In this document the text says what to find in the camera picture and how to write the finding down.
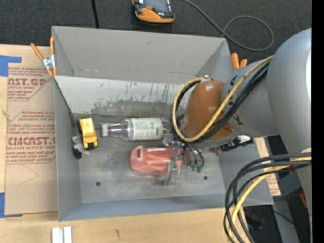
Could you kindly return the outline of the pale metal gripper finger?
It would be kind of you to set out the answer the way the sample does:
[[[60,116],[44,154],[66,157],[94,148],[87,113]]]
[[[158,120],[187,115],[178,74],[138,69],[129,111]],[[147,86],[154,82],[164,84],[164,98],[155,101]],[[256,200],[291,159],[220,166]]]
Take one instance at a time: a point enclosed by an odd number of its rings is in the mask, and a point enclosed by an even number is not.
[[[174,185],[178,176],[178,167],[175,161],[168,164],[166,185]]]

